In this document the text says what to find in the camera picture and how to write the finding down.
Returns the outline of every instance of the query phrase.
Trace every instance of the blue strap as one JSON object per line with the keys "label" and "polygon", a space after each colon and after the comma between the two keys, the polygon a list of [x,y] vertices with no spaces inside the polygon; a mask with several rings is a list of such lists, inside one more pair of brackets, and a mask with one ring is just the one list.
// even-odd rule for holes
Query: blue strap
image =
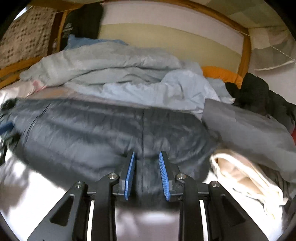
{"label": "blue strap", "polygon": [[13,123],[7,122],[6,124],[0,126],[0,135],[2,135],[7,131],[11,131],[12,129],[13,129]]}

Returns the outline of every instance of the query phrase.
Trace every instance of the white mattress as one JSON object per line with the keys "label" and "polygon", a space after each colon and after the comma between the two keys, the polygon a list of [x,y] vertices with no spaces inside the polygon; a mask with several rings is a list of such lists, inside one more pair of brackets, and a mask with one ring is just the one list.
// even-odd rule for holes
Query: white mattress
{"label": "white mattress", "polygon": [[[6,93],[0,99],[4,101],[11,97],[10,95],[25,97],[28,93],[22,95],[20,93]],[[30,98],[36,99],[59,97],[110,104],[109,100],[77,94],[65,87],[48,88],[30,96]],[[137,105],[130,103],[121,102],[120,104],[137,107]],[[210,183],[213,180],[216,180],[216,176],[210,172],[204,182]],[[269,218],[260,202],[237,193],[231,187],[224,187],[256,222],[269,241],[276,241],[282,234],[281,219]],[[0,208],[4,219],[20,241],[27,240],[65,192],[66,190],[54,185],[41,174],[29,169],[10,151],[7,152],[6,163],[0,167]],[[179,212],[177,211],[153,212],[151,210],[116,208],[115,215],[118,241],[178,240]],[[205,222],[203,228],[206,241]]]}

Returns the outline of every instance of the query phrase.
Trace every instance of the blue gripper pad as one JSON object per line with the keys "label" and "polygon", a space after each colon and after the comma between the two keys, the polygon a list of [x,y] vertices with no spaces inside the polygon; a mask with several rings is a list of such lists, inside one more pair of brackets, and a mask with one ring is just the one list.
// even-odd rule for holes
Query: blue gripper pad
{"label": "blue gripper pad", "polygon": [[131,185],[133,182],[133,174],[135,172],[136,160],[135,160],[135,153],[133,152],[131,156],[130,165],[128,168],[128,173],[126,175],[126,184],[124,189],[124,198],[128,200],[129,195],[131,194]]}
{"label": "blue gripper pad", "polygon": [[161,152],[159,153],[159,168],[160,168],[161,180],[163,183],[163,192],[165,194],[166,200],[169,201],[170,200],[169,179],[168,179],[168,174],[165,168],[163,155]]}

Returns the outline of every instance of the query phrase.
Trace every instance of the red fabric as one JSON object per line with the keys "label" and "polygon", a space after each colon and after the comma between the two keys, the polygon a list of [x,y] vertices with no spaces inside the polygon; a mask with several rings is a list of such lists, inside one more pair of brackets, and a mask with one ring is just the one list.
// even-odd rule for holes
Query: red fabric
{"label": "red fabric", "polygon": [[296,145],[296,128],[294,129],[294,131],[292,133],[292,137],[293,137],[293,140],[294,140],[295,145]]}

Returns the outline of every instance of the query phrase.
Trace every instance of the dark jacket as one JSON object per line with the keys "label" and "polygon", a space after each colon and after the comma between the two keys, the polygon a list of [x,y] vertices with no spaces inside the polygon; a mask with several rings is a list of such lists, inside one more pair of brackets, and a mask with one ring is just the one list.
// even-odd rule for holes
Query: dark jacket
{"label": "dark jacket", "polygon": [[8,101],[0,121],[12,121],[21,134],[14,153],[31,168],[64,188],[80,180],[95,182],[113,172],[129,150],[136,152],[134,198],[145,205],[165,201],[158,155],[196,180],[209,171],[216,147],[193,115],[138,109],[73,99]]}
{"label": "dark jacket", "polygon": [[250,110],[257,114],[271,115],[283,124],[291,134],[295,129],[296,105],[289,103],[280,95],[269,90],[268,84],[261,78],[247,73],[239,90],[226,83],[235,99],[234,106]]}

